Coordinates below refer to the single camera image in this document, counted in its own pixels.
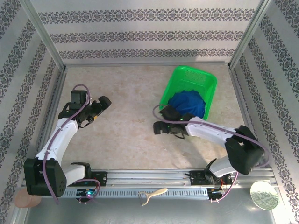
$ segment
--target floral wall pattern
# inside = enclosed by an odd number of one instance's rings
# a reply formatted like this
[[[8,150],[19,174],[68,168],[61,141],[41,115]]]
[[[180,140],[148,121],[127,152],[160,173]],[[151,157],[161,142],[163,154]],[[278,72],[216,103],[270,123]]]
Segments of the floral wall pattern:
[[[0,0],[0,224],[9,223],[36,154],[58,70],[18,0]]]
[[[295,0],[274,0],[234,68],[292,223],[299,223],[299,20]]]
[[[259,0],[32,0],[66,65],[229,62]]]

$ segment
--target blue towel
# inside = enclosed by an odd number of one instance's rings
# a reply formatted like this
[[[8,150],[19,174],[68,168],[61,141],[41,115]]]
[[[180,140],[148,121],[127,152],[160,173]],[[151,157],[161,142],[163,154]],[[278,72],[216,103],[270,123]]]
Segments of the blue towel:
[[[185,113],[191,113],[200,118],[203,118],[205,115],[206,103],[200,94],[195,90],[184,90],[180,93],[175,93],[174,96],[168,101],[168,104],[170,104],[182,115]]]

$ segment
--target table surface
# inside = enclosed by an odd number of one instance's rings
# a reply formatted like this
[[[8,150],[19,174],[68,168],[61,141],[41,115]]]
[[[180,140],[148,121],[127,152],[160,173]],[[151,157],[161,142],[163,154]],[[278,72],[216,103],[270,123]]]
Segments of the table surface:
[[[57,114],[70,101],[76,84],[85,84],[93,99],[107,96],[111,106],[70,141],[62,167],[88,162],[92,169],[205,168],[226,150],[205,139],[154,135],[152,108],[160,102],[175,66],[69,68]],[[198,65],[218,84],[209,122],[228,127],[243,119],[226,65]]]

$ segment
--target green basket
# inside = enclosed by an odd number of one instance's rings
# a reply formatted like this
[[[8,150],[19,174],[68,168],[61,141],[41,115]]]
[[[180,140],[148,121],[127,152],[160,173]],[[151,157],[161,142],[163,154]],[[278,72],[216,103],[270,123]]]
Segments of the green basket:
[[[207,120],[216,85],[217,78],[213,74],[187,66],[179,66],[173,71],[160,103],[168,104],[168,100],[177,92],[195,90],[206,103],[206,112],[203,120]]]

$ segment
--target purple cable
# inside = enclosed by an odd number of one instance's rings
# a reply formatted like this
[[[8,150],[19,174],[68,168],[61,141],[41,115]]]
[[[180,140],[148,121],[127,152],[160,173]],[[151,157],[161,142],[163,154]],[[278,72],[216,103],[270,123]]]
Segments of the purple cable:
[[[266,152],[266,154],[267,154],[267,160],[265,161],[265,163],[262,164],[262,165],[258,165],[258,166],[256,166],[256,167],[257,167],[257,168],[260,168],[260,167],[264,167],[264,166],[266,166],[266,165],[269,164],[269,162],[270,162],[270,161],[269,161],[269,159],[270,159],[270,152],[269,152],[269,150],[268,150],[264,145],[262,145],[262,144],[259,143],[258,141],[254,140],[254,139],[251,139],[251,138],[249,138],[249,137],[247,137],[247,136],[245,136],[245,135],[238,134],[238,133],[235,133],[235,132],[231,132],[231,131],[226,130],[226,129],[224,129],[224,128],[217,127],[217,126],[214,126],[214,125],[211,125],[211,124],[202,122],[202,121],[170,121],[170,120],[164,120],[164,119],[161,119],[161,118],[159,118],[159,117],[155,114],[155,109],[156,109],[157,107],[159,107],[159,106],[165,106],[165,105],[163,105],[163,104],[159,104],[159,105],[155,106],[154,109],[153,109],[153,115],[154,115],[154,117],[157,118],[158,120],[160,120],[160,121],[162,121],[162,122],[164,122],[164,123],[169,123],[169,124],[198,124],[198,125],[205,125],[205,126],[208,126],[208,127],[214,128],[214,129],[217,129],[217,130],[219,130],[219,131],[222,131],[222,132],[225,132],[225,133],[229,133],[229,134],[233,134],[233,135],[238,136],[238,137],[240,137],[240,138],[246,139],[246,140],[251,141],[252,143],[258,145],[259,147],[261,147],[261,148],[264,150],[264,152]]]
[[[79,198],[79,203],[81,203],[81,199],[88,198],[89,201],[85,202],[85,204],[86,204],[86,203],[91,202],[99,194],[100,188],[101,188],[101,183],[98,180],[96,180],[96,179],[82,179],[82,180],[77,180],[74,183],[85,182],[85,181],[94,181],[94,182],[97,182],[97,184],[99,185],[99,189],[98,189],[97,193],[92,198],[90,198],[88,196],[82,196],[82,197]]]
[[[223,198],[225,198],[225,197],[229,194],[229,192],[230,192],[230,190],[232,189],[232,187],[233,187],[235,181],[237,180],[238,175],[239,175],[239,172],[236,172],[234,181],[233,181],[232,184],[230,185],[230,187],[229,187],[229,189],[227,190],[227,192],[224,193],[224,194],[222,195],[221,198],[219,198],[219,199],[217,199],[217,200],[211,200],[211,203],[212,203],[212,202],[219,202],[219,201],[221,201]]]
[[[53,138],[50,140],[49,144],[48,144],[48,147],[47,147],[47,150],[45,152],[45,156],[43,158],[43,177],[45,179],[45,182],[46,182],[46,185],[49,189],[49,192],[50,194],[52,195],[52,197],[54,198],[54,201],[56,204],[59,204],[59,201],[58,201],[58,198],[56,197],[51,185],[50,185],[50,182],[48,180],[48,177],[47,177],[47,173],[46,173],[46,161],[47,161],[47,157],[48,157],[48,154],[49,154],[49,150],[51,149],[51,146],[55,140],[55,138],[57,137],[57,135],[59,134],[59,132],[62,130],[62,128],[70,121],[72,120],[75,116],[77,116],[84,108],[86,105],[89,104],[90,102],[90,93],[89,93],[89,89],[87,88],[86,85],[84,84],[78,84],[78,85],[75,85],[74,88],[72,90],[75,90],[78,86],[83,86],[85,87],[85,89],[87,90],[87,101],[83,104],[83,106],[76,112],[74,113],[70,118],[68,118],[61,126],[59,129],[57,129],[57,131],[54,133],[53,135]]]

